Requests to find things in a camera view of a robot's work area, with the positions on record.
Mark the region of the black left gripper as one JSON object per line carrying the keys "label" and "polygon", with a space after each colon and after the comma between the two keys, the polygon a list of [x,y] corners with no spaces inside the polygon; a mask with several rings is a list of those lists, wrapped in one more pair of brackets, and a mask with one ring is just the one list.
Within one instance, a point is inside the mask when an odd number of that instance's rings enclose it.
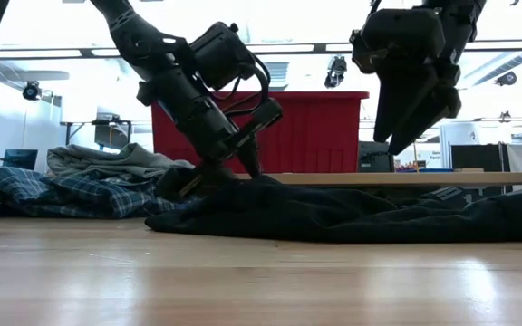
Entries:
{"label": "black left gripper", "polygon": [[250,177],[261,174],[256,134],[279,120],[283,110],[268,96],[262,71],[255,67],[254,75],[262,85],[261,101],[251,112],[251,119],[241,128],[180,68],[140,83],[138,100],[146,105],[157,102],[205,162],[195,168],[169,169],[156,183],[157,197],[188,200],[211,193],[237,179],[230,169],[216,164],[234,156]]}

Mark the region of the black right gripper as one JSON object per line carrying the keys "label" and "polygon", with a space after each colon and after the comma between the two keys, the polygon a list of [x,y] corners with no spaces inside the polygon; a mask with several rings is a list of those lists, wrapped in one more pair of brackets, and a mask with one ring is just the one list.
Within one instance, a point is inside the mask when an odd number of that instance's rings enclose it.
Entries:
{"label": "black right gripper", "polygon": [[380,95],[373,138],[385,142],[392,136],[388,149],[392,155],[403,152],[439,120],[458,116],[456,54],[452,48],[446,49],[445,56],[421,49],[417,51],[420,64],[389,63],[376,71]]}

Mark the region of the grey garment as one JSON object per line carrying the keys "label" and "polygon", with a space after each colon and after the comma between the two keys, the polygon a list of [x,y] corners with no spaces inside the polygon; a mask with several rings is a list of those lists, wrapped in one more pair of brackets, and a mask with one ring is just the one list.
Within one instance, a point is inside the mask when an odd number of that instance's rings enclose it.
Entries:
{"label": "grey garment", "polygon": [[138,143],[125,145],[119,153],[71,144],[47,152],[47,165],[57,177],[126,176],[151,178],[172,169],[193,169],[186,160],[174,160],[148,151]]}

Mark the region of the blue plaid button shirt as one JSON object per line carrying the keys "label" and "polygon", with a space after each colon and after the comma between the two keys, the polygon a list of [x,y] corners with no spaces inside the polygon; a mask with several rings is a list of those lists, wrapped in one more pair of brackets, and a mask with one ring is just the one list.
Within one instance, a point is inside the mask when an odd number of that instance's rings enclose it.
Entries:
{"label": "blue plaid button shirt", "polygon": [[198,197],[166,199],[157,194],[158,179],[120,177],[51,177],[47,190],[34,204],[40,214],[68,217],[124,219],[159,216],[184,209]]}

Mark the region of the black garment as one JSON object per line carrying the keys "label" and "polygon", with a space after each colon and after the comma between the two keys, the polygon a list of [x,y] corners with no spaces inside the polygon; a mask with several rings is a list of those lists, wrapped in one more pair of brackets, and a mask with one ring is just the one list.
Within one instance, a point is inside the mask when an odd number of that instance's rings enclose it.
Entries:
{"label": "black garment", "polygon": [[453,207],[357,189],[235,181],[145,224],[155,232],[332,244],[522,242],[522,190]]}

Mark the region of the blue plaid pajama pants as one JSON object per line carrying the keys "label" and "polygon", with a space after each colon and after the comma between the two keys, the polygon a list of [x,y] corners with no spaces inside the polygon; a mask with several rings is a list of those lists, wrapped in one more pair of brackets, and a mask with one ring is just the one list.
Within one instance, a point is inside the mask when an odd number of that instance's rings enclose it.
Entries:
{"label": "blue plaid pajama pants", "polygon": [[43,173],[0,167],[0,204],[27,216],[57,214],[66,196]]}

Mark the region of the red plastic laundry bin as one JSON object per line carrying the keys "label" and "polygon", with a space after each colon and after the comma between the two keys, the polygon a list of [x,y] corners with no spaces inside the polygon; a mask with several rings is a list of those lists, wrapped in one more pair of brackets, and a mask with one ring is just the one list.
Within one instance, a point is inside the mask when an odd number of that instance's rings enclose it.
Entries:
{"label": "red plastic laundry bin", "polygon": [[[355,173],[360,104],[365,91],[271,91],[283,117],[257,133],[263,172]],[[200,162],[195,150],[159,104],[151,106],[153,151],[174,160]]]}

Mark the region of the black monitor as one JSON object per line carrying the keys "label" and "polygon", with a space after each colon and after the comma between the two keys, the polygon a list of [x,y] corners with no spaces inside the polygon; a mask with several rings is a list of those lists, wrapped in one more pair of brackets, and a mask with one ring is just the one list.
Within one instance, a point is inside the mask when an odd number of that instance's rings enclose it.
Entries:
{"label": "black monitor", "polygon": [[359,143],[358,171],[360,173],[389,173],[394,171],[389,144],[364,141]]}

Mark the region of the light wood side table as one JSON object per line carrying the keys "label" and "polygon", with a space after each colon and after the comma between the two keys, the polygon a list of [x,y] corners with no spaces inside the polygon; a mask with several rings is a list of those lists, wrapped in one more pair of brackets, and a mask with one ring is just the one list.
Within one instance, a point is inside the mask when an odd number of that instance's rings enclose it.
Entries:
{"label": "light wood side table", "polygon": [[312,186],[506,186],[522,185],[522,173],[307,173],[269,174],[288,185]]}

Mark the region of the black partition panel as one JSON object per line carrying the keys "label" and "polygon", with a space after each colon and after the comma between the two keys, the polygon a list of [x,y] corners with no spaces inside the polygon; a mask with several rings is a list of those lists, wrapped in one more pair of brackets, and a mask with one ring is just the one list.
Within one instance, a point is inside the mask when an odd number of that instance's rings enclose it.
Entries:
{"label": "black partition panel", "polygon": [[455,145],[450,148],[454,169],[482,168],[485,172],[501,172],[498,145]]}

